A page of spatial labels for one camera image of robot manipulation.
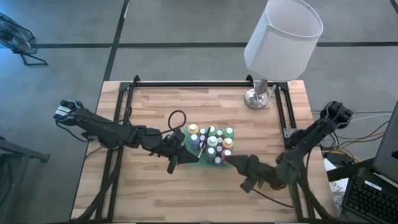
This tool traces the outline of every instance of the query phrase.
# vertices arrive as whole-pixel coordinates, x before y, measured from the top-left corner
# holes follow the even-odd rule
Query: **small bottle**
[[[189,132],[190,134],[198,134],[198,132],[199,132],[199,127],[198,127],[197,125],[195,125],[195,124],[191,124],[191,125],[188,127],[188,132]]]
[[[223,131],[222,130],[218,130],[217,133],[216,133],[216,137],[222,138],[223,137]]]
[[[222,151],[223,151],[223,147],[222,146],[217,146],[217,148],[216,148],[217,156],[221,156],[221,152]]]
[[[232,128],[226,128],[223,133],[224,138],[233,138],[234,137],[234,130]]]
[[[210,147],[206,150],[206,160],[209,163],[213,163],[214,158],[216,157],[216,151],[214,148]]]
[[[216,148],[218,144],[217,138],[214,136],[210,136],[207,138],[207,147]]]
[[[210,131],[209,131],[209,136],[216,136],[217,131],[216,128],[214,126],[210,126]]]
[[[200,133],[201,136],[202,136],[202,135],[205,135],[205,134],[206,134],[206,129],[201,128],[200,131],[199,131],[199,133]]]
[[[196,134],[192,134],[189,140],[192,149],[197,149],[199,147],[199,138]]]
[[[221,165],[221,158],[220,157],[215,157],[214,158],[214,165],[219,166]]]
[[[200,142],[204,142],[205,139],[206,139],[206,136],[200,136],[200,137],[199,137]]]
[[[226,138],[223,141],[223,149],[231,150],[234,147],[234,141],[230,138]]]
[[[223,152],[221,153],[221,160],[224,162],[225,157],[230,156],[232,153],[229,149],[224,149]]]
[[[221,137],[219,137],[218,139],[217,139],[217,145],[222,145],[223,144],[223,138],[221,138]]]

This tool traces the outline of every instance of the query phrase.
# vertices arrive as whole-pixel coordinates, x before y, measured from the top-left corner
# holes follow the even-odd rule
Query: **wooden table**
[[[104,82],[97,113],[113,119],[120,82]],[[135,87],[132,98],[132,124],[168,129],[167,119],[174,110],[184,110],[187,124],[235,129],[234,155],[256,154],[272,166],[284,151],[276,99],[264,110],[248,109],[244,102],[246,87]],[[298,128],[313,123],[303,81],[289,82],[290,96]],[[182,122],[176,115],[172,126]],[[88,146],[89,153],[98,142]],[[92,154],[84,163],[72,218],[78,217],[100,189],[106,151]],[[120,173],[114,222],[273,222],[295,221],[293,209],[278,205],[255,192],[239,188],[244,177],[235,168],[212,169],[192,164],[166,172],[166,158],[149,156],[143,149],[125,147]],[[310,188],[331,213],[335,207],[319,148],[312,152],[309,165]],[[281,202],[292,204],[289,188],[260,191]],[[305,200],[300,191],[303,212]],[[104,203],[104,215],[108,210]]]

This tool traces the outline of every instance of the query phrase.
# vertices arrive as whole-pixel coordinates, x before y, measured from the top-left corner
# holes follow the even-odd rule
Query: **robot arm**
[[[82,134],[98,137],[98,141],[109,149],[117,148],[120,145],[150,151],[150,156],[157,154],[159,157],[169,158],[167,172],[172,174],[177,164],[198,162],[199,158],[190,153],[182,145],[185,138],[179,128],[173,129],[171,135],[162,138],[159,129],[147,128],[146,126],[133,126],[131,123],[119,124],[119,121],[110,121],[98,116],[84,108],[79,101],[62,100],[54,114],[57,125],[78,126],[86,132]]]
[[[301,173],[301,170],[304,167],[305,155],[325,136],[347,127],[352,115],[353,112],[346,109],[342,103],[330,102],[322,110],[317,121],[306,130],[296,131],[288,138],[288,150],[278,156],[275,167],[259,162],[255,155],[229,156],[226,160],[237,168],[239,174],[246,176],[246,180],[241,184],[244,191],[250,192],[259,181],[269,183],[276,190],[297,182],[320,216],[333,218],[312,194],[307,184],[307,176]]]

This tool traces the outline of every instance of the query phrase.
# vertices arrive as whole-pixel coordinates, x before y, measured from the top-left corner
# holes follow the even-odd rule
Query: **green tray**
[[[185,126],[183,128],[183,133],[185,134],[185,139],[184,139],[184,145],[187,147],[187,149],[192,152],[194,155],[199,156],[200,151],[197,149],[193,149],[191,147],[191,144],[189,143],[189,139],[190,139],[190,133],[188,132],[188,128]],[[193,163],[192,165],[194,166],[201,166],[201,167],[212,167],[212,168],[216,168],[216,169],[230,169],[232,167],[231,164],[228,163],[222,163],[219,166],[214,165],[213,163],[209,163],[206,160],[206,154],[205,154],[205,149],[203,150],[203,152],[200,155],[199,158],[199,162]]]

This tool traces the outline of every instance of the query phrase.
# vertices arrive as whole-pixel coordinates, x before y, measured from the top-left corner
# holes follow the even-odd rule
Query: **concrete floor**
[[[388,0],[308,0],[325,31],[320,42],[398,41],[398,13]],[[40,44],[112,43],[123,0],[0,1],[0,11],[30,29]],[[247,42],[265,0],[131,0],[120,43]],[[86,144],[54,124],[61,99],[95,110],[110,49],[39,49],[48,67],[26,67],[0,49],[0,134],[49,152],[32,161],[13,217],[16,222],[68,220]],[[338,100],[354,111],[390,111],[398,99],[398,47],[317,47],[305,80],[313,109]],[[243,48],[119,49],[110,80],[241,80]],[[356,115],[354,118],[373,114]],[[341,136],[370,133],[388,116],[355,121]],[[379,141],[351,152],[372,157]]]

